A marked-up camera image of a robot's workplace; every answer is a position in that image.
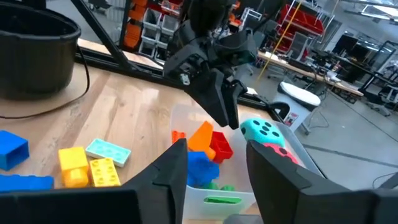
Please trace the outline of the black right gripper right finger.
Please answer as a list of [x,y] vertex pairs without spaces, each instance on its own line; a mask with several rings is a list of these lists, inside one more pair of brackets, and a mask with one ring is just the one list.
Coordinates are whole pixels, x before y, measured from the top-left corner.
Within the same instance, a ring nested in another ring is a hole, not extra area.
[[251,187],[264,224],[398,224],[398,190],[350,190],[247,142]]

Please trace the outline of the clear plastic bin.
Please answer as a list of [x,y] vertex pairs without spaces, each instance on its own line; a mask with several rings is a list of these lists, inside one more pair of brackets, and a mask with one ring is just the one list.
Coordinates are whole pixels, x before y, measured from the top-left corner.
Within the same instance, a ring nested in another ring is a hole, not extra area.
[[[213,125],[213,130],[222,132],[229,142],[234,154],[220,165],[220,175],[214,180],[221,188],[233,185],[235,191],[207,190],[188,186],[185,194],[183,217],[187,220],[224,220],[232,214],[246,211],[256,202],[249,182],[246,163],[246,140],[240,130],[232,130],[226,126],[220,127],[205,110],[188,105],[175,105],[170,119],[170,129],[185,132],[191,137],[195,131],[207,121]],[[238,204],[207,203],[209,196],[238,197]]]
[[[242,118],[241,123],[247,119],[252,119],[252,118],[265,119],[258,115],[248,115],[248,114],[243,114],[243,116],[241,118]],[[296,157],[300,166],[320,175],[321,177],[325,177],[325,175],[320,170],[320,168],[316,165],[315,161],[312,159],[310,154],[302,146],[302,144],[300,143],[300,141],[298,140],[296,135],[292,132],[292,130],[288,126],[286,126],[284,123],[274,121],[272,119],[266,119],[266,120],[270,121],[284,135],[284,139],[285,139],[285,147],[284,148]]]

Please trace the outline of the orange toy block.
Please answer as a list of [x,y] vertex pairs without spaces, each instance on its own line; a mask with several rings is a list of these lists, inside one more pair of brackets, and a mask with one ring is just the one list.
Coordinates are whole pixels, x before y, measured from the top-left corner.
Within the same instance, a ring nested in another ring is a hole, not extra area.
[[188,148],[195,152],[204,152],[209,160],[213,160],[216,152],[210,147],[213,125],[204,121],[188,140]]

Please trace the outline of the red toy block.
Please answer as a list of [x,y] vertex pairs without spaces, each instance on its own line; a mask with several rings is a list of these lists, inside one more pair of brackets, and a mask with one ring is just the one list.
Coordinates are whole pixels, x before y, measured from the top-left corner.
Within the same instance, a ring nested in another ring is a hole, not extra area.
[[217,164],[230,159],[233,155],[233,150],[222,132],[213,131],[210,147],[215,151],[213,162]]

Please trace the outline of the orange-red studded toy block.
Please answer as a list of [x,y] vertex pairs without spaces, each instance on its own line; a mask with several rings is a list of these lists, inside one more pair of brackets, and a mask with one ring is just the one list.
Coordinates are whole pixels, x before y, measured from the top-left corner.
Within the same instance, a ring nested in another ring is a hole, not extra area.
[[186,138],[186,133],[185,132],[176,131],[176,130],[172,130],[171,131],[172,144],[177,142],[179,139],[184,139],[184,138]]

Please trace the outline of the yellow eight-stud toy block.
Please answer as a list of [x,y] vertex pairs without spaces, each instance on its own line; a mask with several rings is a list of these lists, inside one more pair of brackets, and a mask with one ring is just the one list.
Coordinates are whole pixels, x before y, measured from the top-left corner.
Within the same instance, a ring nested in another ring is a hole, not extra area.
[[121,182],[112,158],[90,161],[90,171],[95,187],[120,186]]

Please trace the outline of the large blue toy block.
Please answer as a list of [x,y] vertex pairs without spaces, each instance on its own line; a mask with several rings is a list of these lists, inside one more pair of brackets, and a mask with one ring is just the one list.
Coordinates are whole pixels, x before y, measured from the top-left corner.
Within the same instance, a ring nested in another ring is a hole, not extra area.
[[188,152],[187,185],[203,187],[220,175],[219,165],[209,160],[204,152]]

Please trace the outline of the mint toy block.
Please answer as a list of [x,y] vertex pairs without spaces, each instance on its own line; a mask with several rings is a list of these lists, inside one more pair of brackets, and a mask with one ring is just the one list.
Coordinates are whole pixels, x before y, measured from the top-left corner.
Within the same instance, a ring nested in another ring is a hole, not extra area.
[[94,139],[86,147],[85,152],[96,159],[111,158],[118,167],[124,167],[131,155],[131,150],[102,139]]

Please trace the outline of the green toy block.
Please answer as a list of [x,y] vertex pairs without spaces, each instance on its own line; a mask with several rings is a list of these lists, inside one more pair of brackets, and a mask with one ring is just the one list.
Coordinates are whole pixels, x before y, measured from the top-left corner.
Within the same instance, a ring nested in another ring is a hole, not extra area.
[[[218,184],[215,182],[210,182],[202,186],[202,189],[207,190],[222,190],[222,191],[235,191],[235,187],[233,185],[224,185],[219,188]],[[238,197],[224,197],[224,196],[209,196],[204,199],[204,202],[207,203],[222,203],[222,204],[238,204],[242,201],[241,198]]]

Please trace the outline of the yellow rounded toy block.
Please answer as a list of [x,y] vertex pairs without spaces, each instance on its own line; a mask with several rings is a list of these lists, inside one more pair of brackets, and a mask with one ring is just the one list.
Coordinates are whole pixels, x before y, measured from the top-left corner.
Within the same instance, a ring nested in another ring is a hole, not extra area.
[[60,149],[58,158],[66,188],[81,188],[88,185],[89,164],[82,146]]

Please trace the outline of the long blue toy block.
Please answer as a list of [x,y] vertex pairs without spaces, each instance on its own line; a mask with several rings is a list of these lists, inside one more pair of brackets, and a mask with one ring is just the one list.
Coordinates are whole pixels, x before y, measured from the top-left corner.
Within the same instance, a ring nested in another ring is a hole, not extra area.
[[0,174],[0,192],[50,190],[53,189],[53,186],[54,178],[52,176]]

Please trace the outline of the small blue toy block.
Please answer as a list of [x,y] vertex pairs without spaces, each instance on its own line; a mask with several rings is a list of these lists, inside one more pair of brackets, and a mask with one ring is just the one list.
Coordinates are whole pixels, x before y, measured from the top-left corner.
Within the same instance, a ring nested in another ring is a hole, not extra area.
[[28,140],[0,130],[0,169],[9,171],[29,157]]

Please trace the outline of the black bucket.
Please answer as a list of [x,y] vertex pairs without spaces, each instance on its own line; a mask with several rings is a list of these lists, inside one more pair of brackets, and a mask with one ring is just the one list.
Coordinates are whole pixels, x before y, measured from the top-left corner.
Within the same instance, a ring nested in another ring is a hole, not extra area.
[[80,36],[63,14],[0,0],[0,100],[41,100],[66,89]]

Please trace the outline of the red bin shelf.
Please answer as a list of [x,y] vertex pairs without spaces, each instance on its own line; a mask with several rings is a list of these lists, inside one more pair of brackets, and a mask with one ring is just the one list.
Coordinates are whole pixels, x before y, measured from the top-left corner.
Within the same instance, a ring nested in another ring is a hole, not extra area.
[[288,51],[296,32],[315,37],[324,34],[324,27],[321,20],[315,15],[305,12],[303,6],[296,10],[290,4],[285,4],[280,10],[277,23],[277,34],[279,36],[284,35],[277,47],[277,51],[281,53]]

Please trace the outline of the black computer monitor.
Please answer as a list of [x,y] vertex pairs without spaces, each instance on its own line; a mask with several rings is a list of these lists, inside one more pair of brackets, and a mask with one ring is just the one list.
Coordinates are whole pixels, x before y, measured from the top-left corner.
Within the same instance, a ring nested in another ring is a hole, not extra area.
[[337,54],[341,57],[344,57],[348,54],[354,46],[357,44],[358,39],[346,34],[343,34],[338,42],[336,43],[335,47],[333,48],[332,52]]

